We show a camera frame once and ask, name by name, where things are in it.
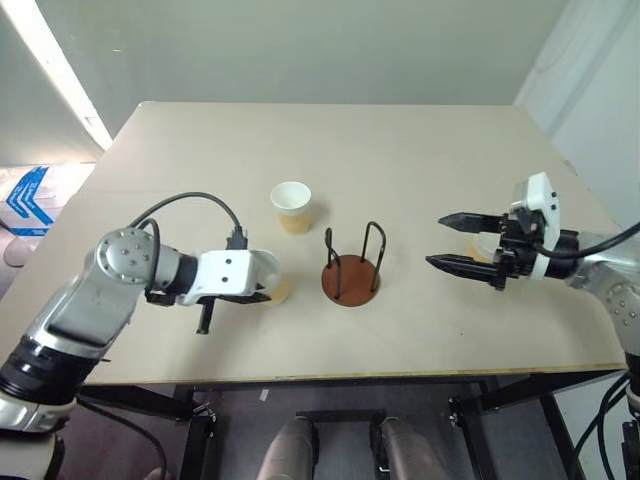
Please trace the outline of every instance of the cable connector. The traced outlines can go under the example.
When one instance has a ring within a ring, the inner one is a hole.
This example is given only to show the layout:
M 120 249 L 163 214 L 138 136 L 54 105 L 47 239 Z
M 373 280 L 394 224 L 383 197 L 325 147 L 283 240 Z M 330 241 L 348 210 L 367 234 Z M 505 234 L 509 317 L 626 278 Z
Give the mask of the cable connector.
M 171 293 L 162 294 L 145 291 L 144 296 L 147 302 L 161 307 L 171 307 L 176 303 L 176 296 Z
M 244 236 L 242 227 L 235 227 L 227 238 L 227 250 L 246 250 L 248 246 L 249 239 Z

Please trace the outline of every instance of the wire cup holder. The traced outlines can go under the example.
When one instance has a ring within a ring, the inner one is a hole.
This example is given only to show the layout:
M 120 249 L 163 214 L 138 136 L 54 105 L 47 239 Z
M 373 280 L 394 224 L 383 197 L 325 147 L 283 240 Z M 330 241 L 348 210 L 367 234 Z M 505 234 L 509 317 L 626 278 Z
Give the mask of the wire cup holder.
M 365 258 L 369 232 L 374 227 L 380 233 L 381 244 L 375 267 Z M 367 223 L 361 255 L 338 255 L 333 248 L 333 231 L 324 232 L 327 247 L 327 264 L 322 270 L 322 289 L 329 299 L 345 307 L 364 305 L 375 297 L 380 289 L 380 265 L 387 247 L 387 236 L 382 227 L 371 221 Z

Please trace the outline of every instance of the black cable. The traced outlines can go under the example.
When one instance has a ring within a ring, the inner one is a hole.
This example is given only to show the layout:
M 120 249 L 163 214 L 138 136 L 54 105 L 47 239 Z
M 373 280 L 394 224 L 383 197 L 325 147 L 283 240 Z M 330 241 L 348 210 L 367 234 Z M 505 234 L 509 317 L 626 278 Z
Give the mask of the black cable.
M 155 205 L 153 205 L 152 207 L 148 208 L 147 210 L 142 212 L 140 215 L 138 215 L 128 226 L 137 227 L 138 224 L 142 222 L 145 218 L 147 218 L 152 213 L 160 210 L 165 205 L 168 205 L 177 200 L 182 200 L 183 198 L 189 198 L 189 197 L 206 198 L 207 200 L 211 200 L 212 202 L 217 203 L 218 205 L 220 205 L 220 207 L 222 207 L 222 209 L 227 213 L 227 215 L 231 217 L 231 220 L 233 221 L 236 228 L 240 230 L 242 229 L 242 227 L 240 226 L 240 222 L 238 221 L 238 217 L 236 217 L 236 214 L 233 213 L 233 210 L 231 210 L 231 208 L 229 208 L 229 206 L 226 203 L 224 203 L 215 195 L 211 195 L 210 193 L 205 193 L 205 192 L 185 192 L 185 193 L 179 193 L 178 195 L 174 195 L 172 197 L 165 198 L 164 200 L 159 201 L 158 203 L 156 203 Z
M 544 255 L 545 257 L 549 257 L 549 258 L 557 258 L 560 260 L 584 258 L 584 257 L 588 257 L 589 255 L 594 255 L 596 253 L 609 250 L 610 248 L 613 248 L 616 245 L 619 245 L 622 242 L 629 240 L 638 232 L 640 232 L 640 222 L 636 223 L 635 225 L 632 225 L 631 227 L 627 228 L 625 231 L 617 235 L 614 235 L 611 238 L 606 239 L 604 242 L 585 248 L 584 250 L 579 250 L 577 252 L 554 252 L 544 248 L 541 243 L 534 243 L 533 248 L 535 248 L 536 252 L 538 252 L 540 255 Z
M 144 289 L 145 295 L 149 295 L 151 290 L 153 290 L 156 274 L 158 273 L 158 260 L 160 259 L 160 227 L 158 226 L 158 222 L 149 217 L 145 218 L 140 225 L 138 225 L 138 228 L 144 230 L 147 225 L 151 225 L 151 229 L 153 230 L 153 252 L 151 252 L 151 272 L 147 280 L 147 286 Z
M 76 401 L 77 401 L 78 405 L 86 408 L 87 410 L 91 410 L 92 412 L 97 413 L 98 415 L 102 415 L 103 417 L 106 417 L 106 418 L 108 418 L 110 420 L 113 420 L 114 422 L 118 422 L 119 424 L 130 428 L 134 432 L 139 433 L 144 438 L 149 440 L 153 444 L 154 448 L 156 449 L 156 452 L 158 453 L 158 458 L 160 460 L 160 478 L 162 480 L 164 480 L 164 478 L 167 475 L 167 456 L 164 453 L 164 449 L 162 448 L 162 444 L 160 443 L 160 441 L 156 437 L 151 435 L 151 433 L 146 431 L 141 426 L 136 425 L 135 423 L 127 420 L 126 418 L 122 418 L 122 417 L 120 417 L 120 416 L 118 416 L 118 415 L 116 415 L 114 413 L 107 412 L 106 410 L 103 410 L 103 409 L 101 409 L 99 407 L 96 407 L 95 405 L 82 400 L 80 397 L 76 398 Z
M 587 443 L 589 436 L 598 425 L 598 420 L 600 419 L 600 416 L 606 415 L 606 413 L 609 412 L 609 410 L 611 410 L 618 403 L 620 403 L 620 400 L 622 400 L 625 397 L 626 392 L 623 389 L 619 391 L 617 394 L 615 394 L 615 396 L 611 399 L 611 401 L 608 401 L 611 395 L 613 395 L 613 393 L 618 388 L 620 388 L 627 381 L 628 378 L 629 378 L 629 373 L 625 372 L 618 380 L 615 381 L 613 385 L 611 385 L 611 387 L 609 387 L 609 389 L 605 392 L 604 396 L 602 397 L 603 402 L 605 399 L 607 400 L 607 403 L 605 403 L 606 407 L 604 409 L 601 409 L 601 408 L 598 409 L 598 413 L 596 413 L 596 416 L 593 418 L 593 420 L 591 420 L 591 422 L 585 429 L 584 433 L 580 436 L 578 443 L 576 443 L 575 449 L 573 451 L 573 458 L 571 459 L 571 468 L 569 469 L 569 475 L 568 475 L 569 480 L 575 480 L 576 478 L 576 474 L 578 472 L 578 460 L 580 457 L 580 452 L 582 451 L 584 444 Z
M 628 376 L 629 376 L 628 374 L 626 375 L 626 377 L 623 375 L 618 379 L 618 382 L 620 382 L 621 379 L 623 378 L 626 379 Z M 621 392 L 623 394 L 626 393 L 625 389 L 623 389 Z M 615 477 L 613 476 L 613 472 L 611 471 L 609 456 L 607 455 L 607 447 L 604 443 L 604 417 L 606 416 L 606 413 L 607 413 L 607 404 L 608 404 L 608 399 L 605 399 L 603 397 L 602 401 L 600 402 L 600 408 L 598 409 L 598 422 L 597 422 L 598 450 L 600 451 L 600 459 L 602 460 L 602 467 L 604 468 L 604 473 L 607 475 L 607 479 L 615 480 Z

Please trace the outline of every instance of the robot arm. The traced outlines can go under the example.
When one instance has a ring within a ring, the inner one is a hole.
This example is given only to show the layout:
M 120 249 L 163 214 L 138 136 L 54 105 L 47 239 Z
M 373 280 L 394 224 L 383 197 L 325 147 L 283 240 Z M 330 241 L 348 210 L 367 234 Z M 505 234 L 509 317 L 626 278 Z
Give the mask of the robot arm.
M 160 245 L 149 289 L 156 293 L 147 299 L 209 307 L 199 333 L 208 329 L 215 299 L 269 300 L 265 285 L 279 275 L 277 260 L 247 250 L 244 237 L 245 248 L 233 249 L 234 234 L 231 249 L 198 257 Z M 151 277 L 154 248 L 154 238 L 133 227 L 100 240 L 82 274 L 51 298 L 0 368 L 0 430 L 44 433 L 64 425 L 79 386 L 130 321 Z
M 426 260 L 447 273 L 487 282 L 498 290 L 505 288 L 507 278 L 551 277 L 594 295 L 609 313 L 625 351 L 631 377 L 629 406 L 640 418 L 640 242 L 632 238 L 576 258 L 578 252 L 600 244 L 608 236 L 561 230 L 559 212 L 557 195 L 546 174 L 534 175 L 516 188 L 508 214 L 455 213 L 439 220 L 462 232 L 499 234 L 500 244 L 491 263 L 451 254 L 428 256 Z M 540 254 L 541 247 L 554 255 L 549 258 Z

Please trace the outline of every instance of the brown circular base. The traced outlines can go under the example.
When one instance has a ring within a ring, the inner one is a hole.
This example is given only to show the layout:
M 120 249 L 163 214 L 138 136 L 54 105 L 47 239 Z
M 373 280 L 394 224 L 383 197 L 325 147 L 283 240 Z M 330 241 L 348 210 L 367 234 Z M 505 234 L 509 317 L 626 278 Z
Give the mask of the brown circular base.
M 327 297 L 333 302 L 344 307 L 357 307 L 364 305 L 376 296 L 380 286 L 380 277 L 373 292 L 371 280 L 375 267 L 365 259 L 360 261 L 359 255 L 342 255 L 340 257 L 342 266 L 342 279 L 340 281 L 340 296 L 336 298 L 336 287 L 338 285 L 338 266 L 332 260 L 329 267 L 322 270 L 322 289 Z

